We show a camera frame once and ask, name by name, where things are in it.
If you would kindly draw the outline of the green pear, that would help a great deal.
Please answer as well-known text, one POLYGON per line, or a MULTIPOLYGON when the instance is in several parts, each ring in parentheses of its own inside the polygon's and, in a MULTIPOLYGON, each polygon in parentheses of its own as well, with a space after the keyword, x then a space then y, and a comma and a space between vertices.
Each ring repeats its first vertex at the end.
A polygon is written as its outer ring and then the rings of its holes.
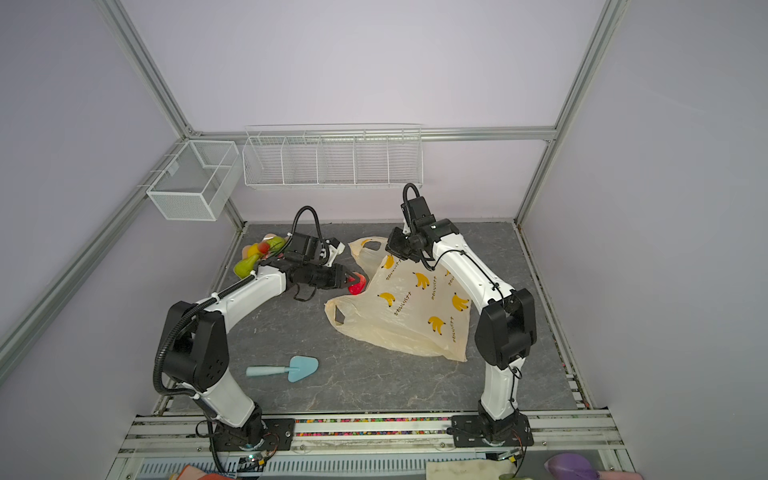
POLYGON ((257 252, 256 254, 250 257, 240 260, 233 268, 234 274, 239 279, 245 279, 251 274, 251 272, 254 270, 256 263, 261 258, 262 258, 261 254, 257 252))

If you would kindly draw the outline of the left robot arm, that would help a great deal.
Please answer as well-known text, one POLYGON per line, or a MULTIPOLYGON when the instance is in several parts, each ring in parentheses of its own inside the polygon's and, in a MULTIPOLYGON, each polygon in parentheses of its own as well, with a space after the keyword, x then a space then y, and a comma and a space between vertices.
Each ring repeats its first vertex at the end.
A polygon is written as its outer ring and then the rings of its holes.
POLYGON ((357 287, 363 277, 336 258, 336 238, 289 232, 276 253, 257 261, 237 283, 196 303, 168 310, 155 353, 152 384, 163 396, 187 396, 201 409, 213 434, 229 436, 243 450, 259 448, 268 434, 262 409, 233 377, 229 331, 262 304, 291 288, 310 291, 357 287))

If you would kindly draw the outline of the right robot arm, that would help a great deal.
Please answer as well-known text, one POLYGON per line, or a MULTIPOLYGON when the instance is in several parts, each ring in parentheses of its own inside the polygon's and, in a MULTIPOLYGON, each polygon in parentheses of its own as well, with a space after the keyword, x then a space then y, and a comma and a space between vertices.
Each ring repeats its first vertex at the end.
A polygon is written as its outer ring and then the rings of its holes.
POLYGON ((484 387, 475 414, 452 418, 454 443, 460 448, 513 446, 525 452, 534 440, 529 419, 519 409, 517 389, 537 342, 534 297, 495 275, 450 220, 436 219, 414 184, 405 184, 402 199, 404 225, 392 230, 386 250, 430 271, 444 267, 479 312, 474 342, 485 362, 484 387))

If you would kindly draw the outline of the banana print plastic bag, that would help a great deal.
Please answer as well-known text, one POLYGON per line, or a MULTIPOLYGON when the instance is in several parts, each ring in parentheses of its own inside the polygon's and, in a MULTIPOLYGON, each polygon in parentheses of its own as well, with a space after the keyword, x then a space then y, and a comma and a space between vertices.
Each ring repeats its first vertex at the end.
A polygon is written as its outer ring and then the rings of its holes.
POLYGON ((387 350, 465 362, 472 302, 442 266, 434 271, 385 250, 386 239, 349 244, 367 278, 365 289, 326 302, 341 334, 387 350))

